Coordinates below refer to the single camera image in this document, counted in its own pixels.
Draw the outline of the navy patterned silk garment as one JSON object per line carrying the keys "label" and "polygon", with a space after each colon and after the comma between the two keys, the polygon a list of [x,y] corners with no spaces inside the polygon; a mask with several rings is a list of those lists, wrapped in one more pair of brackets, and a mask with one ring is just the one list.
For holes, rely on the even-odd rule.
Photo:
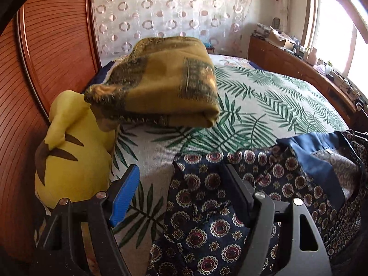
{"label": "navy patterned silk garment", "polygon": [[275,275],[293,249],[350,261],[366,227],[367,136],[308,133],[267,148],[179,154],[147,275]]}

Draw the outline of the yellow pikachu plush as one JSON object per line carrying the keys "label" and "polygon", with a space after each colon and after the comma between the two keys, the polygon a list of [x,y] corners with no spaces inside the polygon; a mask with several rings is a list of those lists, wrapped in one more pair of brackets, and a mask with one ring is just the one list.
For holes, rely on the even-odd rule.
{"label": "yellow pikachu plush", "polygon": [[115,131],[102,131],[81,93],[61,92],[51,104],[50,126],[35,154],[35,194],[53,209],[62,198],[90,199],[110,184]]}

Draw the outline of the palm leaf bed sheet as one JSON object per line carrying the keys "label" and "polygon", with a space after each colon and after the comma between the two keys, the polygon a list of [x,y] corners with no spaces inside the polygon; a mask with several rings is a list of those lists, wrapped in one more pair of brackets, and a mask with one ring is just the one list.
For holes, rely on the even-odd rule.
{"label": "palm leaf bed sheet", "polygon": [[[211,190],[216,178],[212,162],[239,158],[239,174],[273,198],[300,197],[324,237],[328,237],[336,212],[328,196],[313,180],[283,164],[275,164],[267,147],[278,138],[318,132],[343,131],[347,125],[339,113],[310,83],[290,76],[244,67],[215,67],[220,117],[211,128],[159,128],[122,126],[114,154],[92,151],[87,140],[93,118],[79,123],[74,135],[82,144],[81,156],[62,160],[56,168],[47,160],[48,173],[57,171],[57,184],[82,189],[92,195],[95,168],[102,178],[116,180],[131,164],[140,168],[140,182],[127,217],[116,227],[117,243],[133,274],[156,271],[160,275],[198,275],[201,255],[187,246],[187,232],[175,230],[165,238],[168,248],[159,250],[164,226],[171,218],[189,218],[204,239],[205,255],[215,275],[224,275],[230,263],[222,259],[230,245],[241,247],[248,230],[224,203],[224,192]],[[78,175],[74,163],[81,164]]]}

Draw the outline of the mustard patterned folded blanket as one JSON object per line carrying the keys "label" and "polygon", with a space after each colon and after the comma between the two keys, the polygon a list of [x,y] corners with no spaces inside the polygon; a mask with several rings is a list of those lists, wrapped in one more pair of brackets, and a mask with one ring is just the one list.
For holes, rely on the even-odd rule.
{"label": "mustard patterned folded blanket", "polygon": [[84,99],[103,126],[145,123],[211,128],[220,114],[215,68],[193,37],[148,37],[112,62]]}

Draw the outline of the floral bed quilt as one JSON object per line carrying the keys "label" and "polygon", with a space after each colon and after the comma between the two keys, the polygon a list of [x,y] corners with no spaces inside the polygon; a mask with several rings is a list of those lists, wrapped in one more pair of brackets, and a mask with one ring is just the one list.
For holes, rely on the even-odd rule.
{"label": "floral bed quilt", "polygon": [[261,67],[248,59],[217,54],[210,54],[209,57],[215,66],[231,66],[261,70]]}

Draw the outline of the wooden sideboard cabinet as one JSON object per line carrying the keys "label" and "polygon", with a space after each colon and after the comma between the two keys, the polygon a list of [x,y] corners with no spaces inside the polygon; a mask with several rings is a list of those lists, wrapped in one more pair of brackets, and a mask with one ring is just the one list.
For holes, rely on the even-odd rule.
{"label": "wooden sideboard cabinet", "polygon": [[269,72],[309,82],[327,98],[350,128],[367,131],[367,113],[363,109],[358,110],[356,104],[336,84],[308,63],[253,35],[250,37],[247,59]]}

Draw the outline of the blue tissue box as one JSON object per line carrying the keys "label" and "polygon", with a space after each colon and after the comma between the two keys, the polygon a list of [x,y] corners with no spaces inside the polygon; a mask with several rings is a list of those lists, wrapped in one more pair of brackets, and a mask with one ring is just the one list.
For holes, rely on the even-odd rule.
{"label": "blue tissue box", "polygon": [[215,53],[215,47],[212,45],[212,43],[210,42],[203,42],[206,50],[207,50],[207,53],[209,54],[214,54]]}

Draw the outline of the pink bottle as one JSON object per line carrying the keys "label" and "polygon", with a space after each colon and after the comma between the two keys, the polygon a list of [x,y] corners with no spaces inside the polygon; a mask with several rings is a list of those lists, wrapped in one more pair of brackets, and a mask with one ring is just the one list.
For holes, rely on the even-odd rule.
{"label": "pink bottle", "polygon": [[315,66],[317,64],[317,49],[315,47],[309,48],[306,61],[311,66]]}

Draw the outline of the wooden louvered wardrobe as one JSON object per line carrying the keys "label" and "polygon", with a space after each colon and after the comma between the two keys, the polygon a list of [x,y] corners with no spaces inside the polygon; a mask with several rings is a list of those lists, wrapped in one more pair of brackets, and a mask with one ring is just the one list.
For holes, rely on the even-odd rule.
{"label": "wooden louvered wardrobe", "polygon": [[34,155],[52,101],[100,69],[92,0],[1,0],[1,249],[32,259]]}

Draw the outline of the open cardboard box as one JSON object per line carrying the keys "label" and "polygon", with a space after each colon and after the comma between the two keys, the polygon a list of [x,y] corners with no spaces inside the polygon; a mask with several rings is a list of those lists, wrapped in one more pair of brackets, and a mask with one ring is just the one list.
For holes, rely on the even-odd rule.
{"label": "open cardboard box", "polygon": [[293,50],[296,44],[287,34],[282,31],[270,28],[270,33],[267,37],[267,41],[276,47],[283,47],[285,49]]}

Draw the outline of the circle patterned sheer curtain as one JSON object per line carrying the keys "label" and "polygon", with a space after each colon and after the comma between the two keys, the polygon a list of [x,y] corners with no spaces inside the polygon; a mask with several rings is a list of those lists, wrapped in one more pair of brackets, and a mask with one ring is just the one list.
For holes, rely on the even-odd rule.
{"label": "circle patterned sheer curtain", "polygon": [[195,37],[215,53],[241,52],[251,0],[92,0],[103,63],[131,53],[147,37]]}

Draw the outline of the window with wooden frame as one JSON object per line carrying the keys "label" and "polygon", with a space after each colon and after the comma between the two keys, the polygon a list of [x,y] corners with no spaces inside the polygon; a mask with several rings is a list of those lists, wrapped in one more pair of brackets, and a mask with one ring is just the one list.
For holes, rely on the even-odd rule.
{"label": "window with wooden frame", "polygon": [[367,95],[367,43],[349,14],[336,0],[311,0],[310,10],[307,46]]}

